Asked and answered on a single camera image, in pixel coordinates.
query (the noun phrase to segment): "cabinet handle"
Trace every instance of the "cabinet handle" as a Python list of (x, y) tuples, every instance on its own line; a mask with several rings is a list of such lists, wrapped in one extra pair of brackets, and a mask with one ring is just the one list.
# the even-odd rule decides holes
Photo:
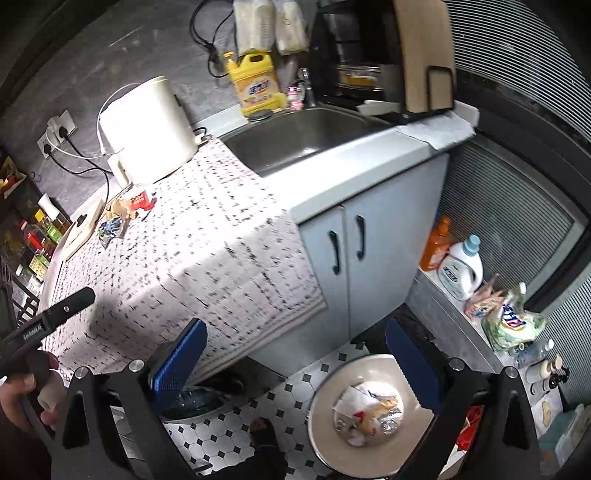
[(333, 248), (335, 249), (335, 264), (333, 265), (333, 273), (338, 275), (340, 273), (339, 236), (335, 231), (331, 230), (329, 232), (329, 238), (333, 244)]
[(361, 215), (355, 217), (357, 227), (359, 227), (359, 237), (361, 239), (361, 250), (357, 250), (357, 258), (361, 261), (365, 258), (365, 218)]

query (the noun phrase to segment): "white detergent bottle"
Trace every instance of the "white detergent bottle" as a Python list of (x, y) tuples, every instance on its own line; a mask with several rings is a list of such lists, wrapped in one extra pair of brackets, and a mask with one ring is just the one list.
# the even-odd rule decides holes
[(467, 240), (450, 247), (447, 257), (437, 269), (443, 286), (458, 300), (472, 297), (482, 283), (479, 248), (480, 239), (470, 235)]

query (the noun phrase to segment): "orange bottle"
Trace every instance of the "orange bottle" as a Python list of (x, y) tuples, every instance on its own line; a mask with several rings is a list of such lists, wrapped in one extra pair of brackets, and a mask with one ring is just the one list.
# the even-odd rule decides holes
[(435, 270), (445, 257), (447, 249), (453, 240), (452, 235), (449, 233), (449, 224), (451, 221), (447, 215), (442, 215), (439, 225), (431, 230), (423, 257), (419, 262), (419, 265), (425, 272)]

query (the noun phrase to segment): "black pants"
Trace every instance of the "black pants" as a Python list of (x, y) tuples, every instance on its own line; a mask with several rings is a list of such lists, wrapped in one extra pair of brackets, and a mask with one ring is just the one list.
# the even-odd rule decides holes
[(285, 455), (279, 449), (264, 446), (238, 465), (212, 472), (207, 480), (283, 480), (287, 473)]

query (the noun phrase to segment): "tablecloth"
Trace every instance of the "tablecloth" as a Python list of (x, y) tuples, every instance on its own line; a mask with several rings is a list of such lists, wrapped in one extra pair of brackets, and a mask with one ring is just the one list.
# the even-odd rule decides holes
[(104, 249), (95, 234), (61, 266), (53, 303), (96, 293), (44, 342), (65, 378), (147, 359), (198, 317), (209, 337), (191, 380), (205, 379), (326, 307), (297, 225), (221, 141), (152, 189), (155, 208), (122, 239)]

